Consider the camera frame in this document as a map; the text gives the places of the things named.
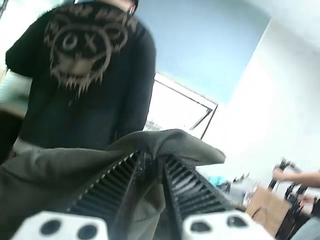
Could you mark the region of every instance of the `green cloth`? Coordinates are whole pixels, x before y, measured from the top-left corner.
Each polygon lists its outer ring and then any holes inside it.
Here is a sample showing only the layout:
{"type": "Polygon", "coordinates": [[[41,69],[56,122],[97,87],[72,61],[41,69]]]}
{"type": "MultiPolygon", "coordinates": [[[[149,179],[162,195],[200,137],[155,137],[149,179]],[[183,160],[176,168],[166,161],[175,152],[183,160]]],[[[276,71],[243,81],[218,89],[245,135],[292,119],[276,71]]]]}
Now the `green cloth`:
{"type": "MultiPolygon", "coordinates": [[[[52,208],[102,169],[136,150],[153,159],[175,155],[196,166],[221,164],[226,158],[178,129],[135,132],[105,151],[56,148],[26,152],[0,166],[0,239],[8,239],[24,218],[52,208]]],[[[128,239],[152,240],[164,208],[163,187],[154,182],[135,211],[128,239]]]]}

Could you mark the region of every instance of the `white wall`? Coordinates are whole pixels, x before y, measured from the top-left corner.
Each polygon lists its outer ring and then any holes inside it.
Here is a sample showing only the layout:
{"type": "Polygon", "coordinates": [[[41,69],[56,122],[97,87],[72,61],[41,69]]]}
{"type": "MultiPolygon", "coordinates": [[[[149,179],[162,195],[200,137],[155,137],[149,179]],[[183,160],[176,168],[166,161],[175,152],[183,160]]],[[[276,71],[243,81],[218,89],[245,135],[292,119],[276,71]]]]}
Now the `white wall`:
{"type": "Polygon", "coordinates": [[[204,140],[225,152],[232,173],[267,186],[282,156],[320,169],[320,51],[272,20],[213,123],[204,140]]]}

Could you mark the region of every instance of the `desk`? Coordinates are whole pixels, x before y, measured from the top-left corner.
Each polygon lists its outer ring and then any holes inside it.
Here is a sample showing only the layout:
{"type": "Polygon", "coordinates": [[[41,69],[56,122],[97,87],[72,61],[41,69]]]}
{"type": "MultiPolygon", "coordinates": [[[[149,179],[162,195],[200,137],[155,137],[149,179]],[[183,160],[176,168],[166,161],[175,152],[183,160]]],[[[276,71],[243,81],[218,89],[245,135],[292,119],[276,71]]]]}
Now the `desk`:
{"type": "Polygon", "coordinates": [[[31,80],[8,72],[0,83],[0,164],[12,149],[28,109],[31,80]]]}
{"type": "Polygon", "coordinates": [[[8,71],[0,83],[0,110],[23,119],[28,109],[32,80],[8,71]]]}

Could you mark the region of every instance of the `window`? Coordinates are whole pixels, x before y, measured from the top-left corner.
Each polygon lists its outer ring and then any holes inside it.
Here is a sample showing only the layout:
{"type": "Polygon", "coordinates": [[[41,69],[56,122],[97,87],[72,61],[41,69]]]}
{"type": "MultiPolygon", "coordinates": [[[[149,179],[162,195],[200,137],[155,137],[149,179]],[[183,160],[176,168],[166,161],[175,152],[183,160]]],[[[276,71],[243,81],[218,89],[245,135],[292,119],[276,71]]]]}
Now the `window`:
{"type": "Polygon", "coordinates": [[[145,130],[182,129],[200,138],[217,104],[159,73],[154,79],[145,130]]]}

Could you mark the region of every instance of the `ceiling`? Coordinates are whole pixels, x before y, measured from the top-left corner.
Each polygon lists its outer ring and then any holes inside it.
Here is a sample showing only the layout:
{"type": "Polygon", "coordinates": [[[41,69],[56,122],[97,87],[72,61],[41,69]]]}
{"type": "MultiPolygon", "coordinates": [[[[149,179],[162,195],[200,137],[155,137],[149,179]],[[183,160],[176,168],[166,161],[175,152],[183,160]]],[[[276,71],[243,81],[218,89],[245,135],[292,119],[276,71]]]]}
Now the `ceiling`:
{"type": "Polygon", "coordinates": [[[245,0],[320,48],[319,0],[245,0]]]}

